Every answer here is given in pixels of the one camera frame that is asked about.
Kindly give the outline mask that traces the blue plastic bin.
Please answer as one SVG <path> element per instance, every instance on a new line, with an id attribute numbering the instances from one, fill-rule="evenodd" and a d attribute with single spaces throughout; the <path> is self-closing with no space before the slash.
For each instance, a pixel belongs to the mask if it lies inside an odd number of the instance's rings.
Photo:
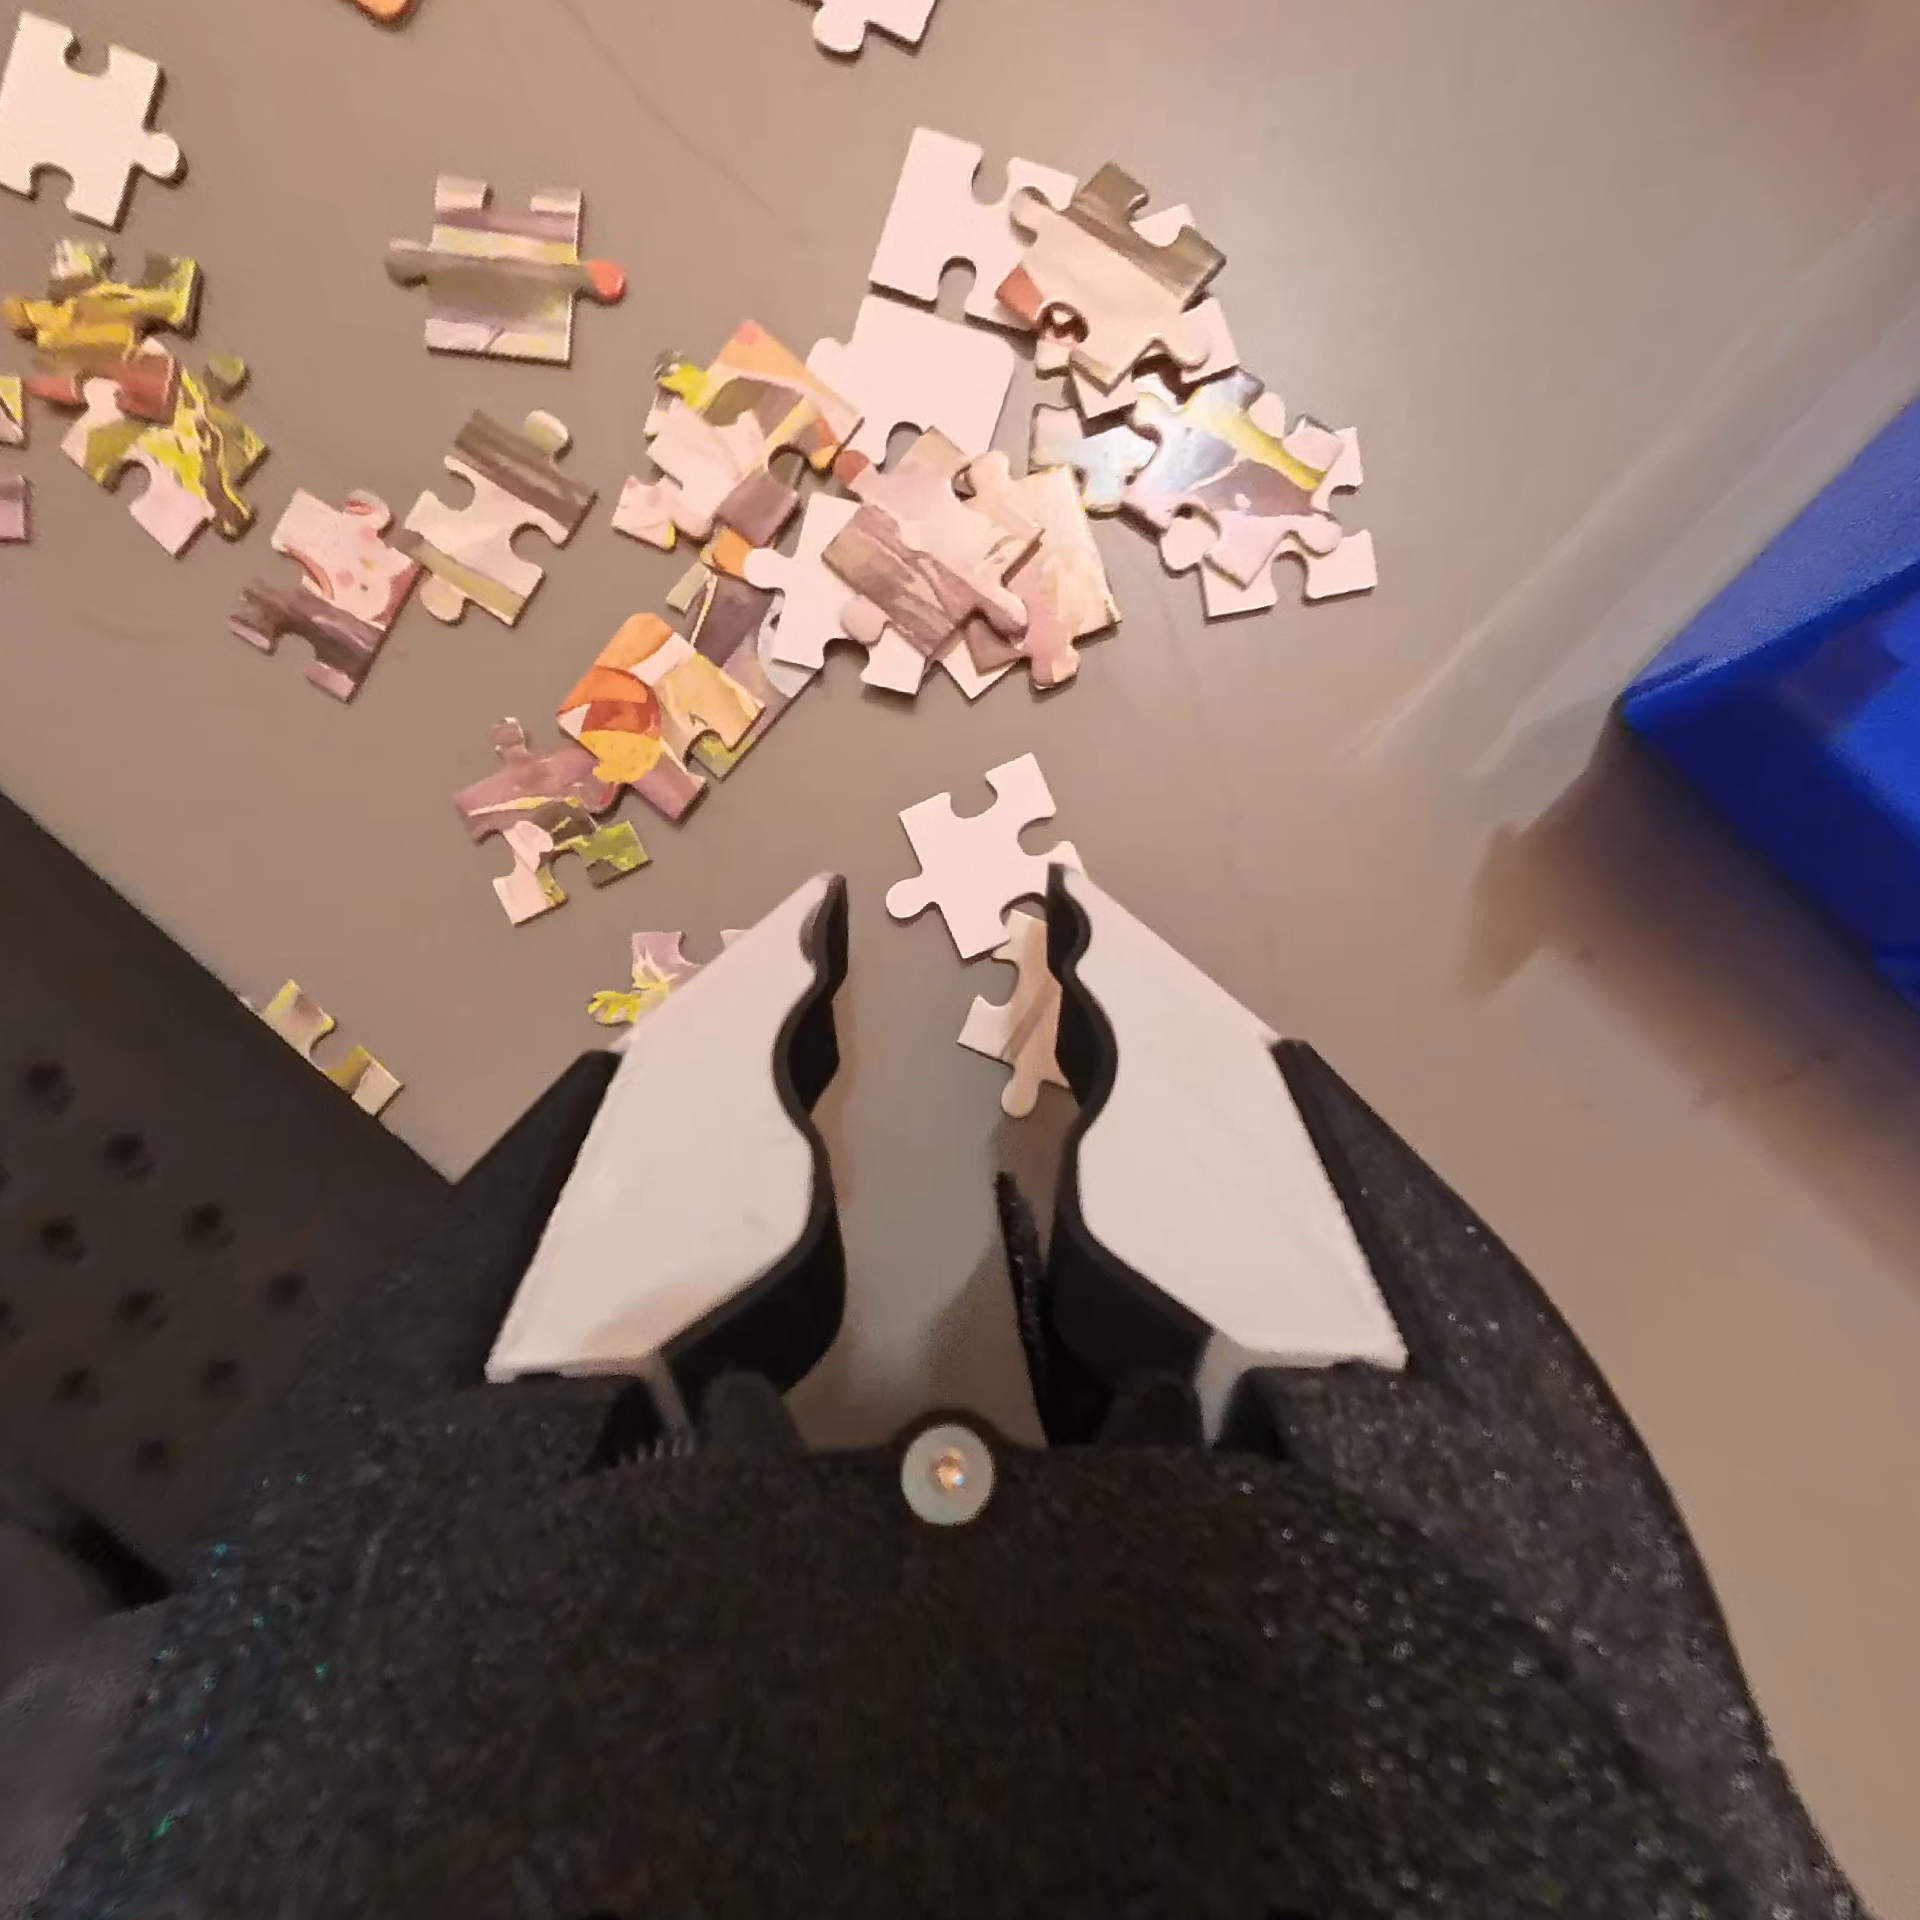
<path id="1" fill-rule="evenodd" d="M 1624 686 L 1621 726 L 1918 1005 L 1918 404 Z"/>

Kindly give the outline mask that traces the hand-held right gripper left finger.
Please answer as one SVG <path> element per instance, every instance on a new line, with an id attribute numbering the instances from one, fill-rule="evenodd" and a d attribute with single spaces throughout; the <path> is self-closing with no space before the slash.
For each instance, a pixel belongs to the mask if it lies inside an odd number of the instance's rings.
<path id="1" fill-rule="evenodd" d="M 848 1254 L 814 1114 L 848 970 L 848 882 L 810 877 L 612 1051 L 492 1387 L 631 1381 L 695 1412 L 717 1381 L 785 1396 L 822 1365 Z"/>

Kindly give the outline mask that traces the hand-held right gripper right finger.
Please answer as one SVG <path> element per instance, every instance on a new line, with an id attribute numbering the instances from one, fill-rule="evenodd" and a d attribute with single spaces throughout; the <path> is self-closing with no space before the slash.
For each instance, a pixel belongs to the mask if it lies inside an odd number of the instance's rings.
<path id="1" fill-rule="evenodd" d="M 1074 1119 L 1040 1324 L 1115 1402 L 1187 1391 L 1202 1439 L 1262 1375 L 1403 1379 L 1409 1336 L 1293 1067 L 1310 1053 L 1089 874 L 1048 873 L 1046 959 Z"/>

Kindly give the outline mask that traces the grey desk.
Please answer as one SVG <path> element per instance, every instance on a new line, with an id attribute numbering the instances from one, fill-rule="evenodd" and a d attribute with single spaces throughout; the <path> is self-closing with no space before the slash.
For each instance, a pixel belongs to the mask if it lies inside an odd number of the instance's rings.
<path id="1" fill-rule="evenodd" d="M 1313 1040 L 1549 1287 L 1798 1767 L 1917 1710 L 1917 1020 L 1630 747 L 1617 688 L 1917 388 L 1917 5 L 67 5 L 164 73 L 259 527 L 171 560 L 33 433 L 5 790 L 242 991 L 298 978 L 455 1172 L 633 931 L 845 873 L 834 1442 L 1006 1412 L 1003 978 L 896 925 L 900 809 L 1036 754 L 1092 879 Z M 828 671 L 651 865 L 509 928 L 453 794 L 677 562 L 612 533 L 663 353 L 848 338 L 919 129 L 1187 205 L 1242 366 L 1354 426 L 1372 593 L 1210 623 L 1127 519 L 1079 679 Z"/>

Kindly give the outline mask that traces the puzzle pieces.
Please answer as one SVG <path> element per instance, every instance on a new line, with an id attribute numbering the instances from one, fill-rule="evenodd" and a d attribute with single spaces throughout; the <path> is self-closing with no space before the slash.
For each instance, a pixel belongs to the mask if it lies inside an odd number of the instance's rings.
<path id="1" fill-rule="evenodd" d="M 177 186 L 189 166 L 163 130 L 153 56 L 85 39 L 49 5 L 20 5 L 5 35 L 5 193 L 61 181 L 63 211 L 121 232 L 135 181 Z M 665 349 L 628 374 L 647 412 L 639 471 L 611 531 L 691 565 L 665 596 L 674 621 L 636 612 L 555 702 L 548 751 L 523 720 L 491 730 L 491 772 L 453 798 L 463 832 L 510 865 L 492 879 L 509 925 L 563 909 L 560 862 L 595 888 L 651 854 L 626 798 L 685 823 L 792 713 L 836 646 L 863 683 L 913 702 L 944 671 L 976 700 L 1027 675 L 1036 697 L 1074 685 L 1082 646 L 1121 625 L 1092 517 L 1157 536 L 1169 573 L 1198 577 L 1209 618 L 1264 612 L 1283 559 L 1304 601 L 1370 593 L 1372 535 L 1338 497 L 1362 486 L 1353 429 L 1288 418 L 1237 353 L 1218 298 L 1223 255 L 1189 209 L 1147 209 L 1117 164 L 1074 181 L 1011 158 L 979 190 L 983 148 L 913 130 L 848 338 L 806 354 L 743 319 L 711 354 Z M 636 275 L 584 249 L 576 182 L 503 200 L 489 177 L 440 169 L 424 235 L 384 237 L 383 282 L 421 301 L 421 353 L 571 371 L 579 315 L 628 301 Z M 250 493 L 273 444 L 248 421 L 253 366 L 198 337 L 205 265 L 131 258 L 63 237 L 34 287 L 5 282 L 5 459 L 33 444 L 33 406 L 61 426 L 61 457 L 124 503 L 171 560 L 260 525 Z M 1027 468 L 997 446 L 1021 366 L 1068 380 L 1068 403 L 1031 416 Z M 469 614 L 513 631 L 547 581 L 518 549 L 564 549 L 601 489 L 564 463 L 576 436 L 551 408 L 503 418 L 478 404 L 447 436 L 438 479 L 404 514 L 369 489 L 294 489 L 220 627 L 349 709 L 392 633 L 419 609 L 447 628 Z M 1061 986 L 1045 922 L 1017 903 L 990 959 L 1017 970 L 1006 1000 L 974 999 L 958 1044 L 1006 1068 L 1011 1119 L 1066 1086 L 1055 1059 Z"/>

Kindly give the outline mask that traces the white puzzle piece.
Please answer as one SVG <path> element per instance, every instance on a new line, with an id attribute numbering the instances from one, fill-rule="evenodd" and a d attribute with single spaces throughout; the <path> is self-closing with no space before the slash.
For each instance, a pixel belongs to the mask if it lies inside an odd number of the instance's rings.
<path id="1" fill-rule="evenodd" d="M 885 899 L 887 914 L 900 925 L 936 911 L 965 962 L 1003 946 L 1011 909 L 1045 899 L 1050 868 L 1086 870 L 1068 840 L 1040 854 L 1021 844 L 1025 828 L 1056 813 L 1038 757 L 1029 753 L 994 767 L 985 780 L 994 790 L 985 813 L 958 814 L 948 793 L 900 813 L 920 873 L 900 879 Z"/>

